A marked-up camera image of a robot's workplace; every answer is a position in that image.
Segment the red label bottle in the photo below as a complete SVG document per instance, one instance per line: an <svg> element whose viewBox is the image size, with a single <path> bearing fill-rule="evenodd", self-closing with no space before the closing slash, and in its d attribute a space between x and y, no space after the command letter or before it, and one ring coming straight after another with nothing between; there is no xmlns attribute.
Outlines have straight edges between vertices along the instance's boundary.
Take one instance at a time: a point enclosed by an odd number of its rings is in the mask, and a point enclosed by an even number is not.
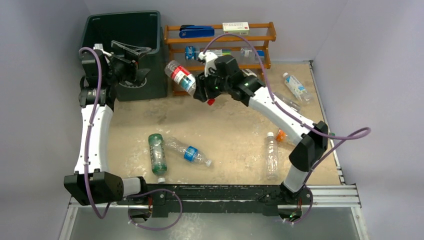
<svg viewBox="0 0 424 240"><path fill-rule="evenodd" d="M179 85L185 92L193 97L195 93L196 80L195 75L183 67L178 61L171 60L164 68L165 74ZM206 103L211 106L215 99L208 99Z"/></svg>

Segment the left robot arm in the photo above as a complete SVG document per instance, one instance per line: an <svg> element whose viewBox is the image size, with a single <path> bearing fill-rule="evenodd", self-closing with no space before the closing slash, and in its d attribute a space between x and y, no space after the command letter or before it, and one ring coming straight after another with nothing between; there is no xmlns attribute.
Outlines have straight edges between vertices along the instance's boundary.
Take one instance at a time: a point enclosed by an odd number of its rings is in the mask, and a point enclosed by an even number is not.
<svg viewBox="0 0 424 240"><path fill-rule="evenodd" d="M122 178L110 173L107 147L116 87L124 82L140 85L140 77L146 76L149 69L140 68L139 62L152 49L116 40L111 41L111 47L105 50L96 43L78 51L84 70L78 95L81 144L73 173L64 177L64 187L83 206L119 202L127 197L142 205L149 199L143 177Z"/></svg>

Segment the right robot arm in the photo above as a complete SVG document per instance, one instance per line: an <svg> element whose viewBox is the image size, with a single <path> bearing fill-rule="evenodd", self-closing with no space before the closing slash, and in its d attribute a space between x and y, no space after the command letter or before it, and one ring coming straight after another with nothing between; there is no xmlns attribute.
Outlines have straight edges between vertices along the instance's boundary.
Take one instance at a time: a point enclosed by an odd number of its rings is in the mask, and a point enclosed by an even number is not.
<svg viewBox="0 0 424 240"><path fill-rule="evenodd" d="M231 55L207 51L198 55L204 72L195 77L194 99L212 104L222 93L252 108L283 130L295 148L289 155L291 167L281 183L280 196L288 204L300 198L313 166L328 149L328 125L302 116L255 75L245 75Z"/></svg>

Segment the blue label clear bottle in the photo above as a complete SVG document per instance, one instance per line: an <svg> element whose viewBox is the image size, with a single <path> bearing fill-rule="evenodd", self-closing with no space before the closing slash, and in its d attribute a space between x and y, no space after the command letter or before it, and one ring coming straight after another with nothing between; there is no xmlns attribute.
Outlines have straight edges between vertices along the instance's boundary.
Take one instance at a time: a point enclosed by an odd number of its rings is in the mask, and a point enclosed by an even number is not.
<svg viewBox="0 0 424 240"><path fill-rule="evenodd" d="M205 165L206 167L210 167L212 165L212 160L208 158L203 151L199 150L195 146L182 142L175 137L168 137L165 140L165 145L168 149L178 153L189 163Z"/></svg>

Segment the green tinted bottle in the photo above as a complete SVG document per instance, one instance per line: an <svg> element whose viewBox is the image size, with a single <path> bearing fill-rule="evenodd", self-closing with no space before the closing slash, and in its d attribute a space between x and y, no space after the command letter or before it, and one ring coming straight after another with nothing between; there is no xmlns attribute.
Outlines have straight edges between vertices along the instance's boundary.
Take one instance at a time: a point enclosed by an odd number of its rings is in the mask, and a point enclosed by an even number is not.
<svg viewBox="0 0 424 240"><path fill-rule="evenodd" d="M168 171L166 162L164 139L159 133L148 136L149 155L151 163L151 171L157 177L158 184L166 182L165 175Z"/></svg>

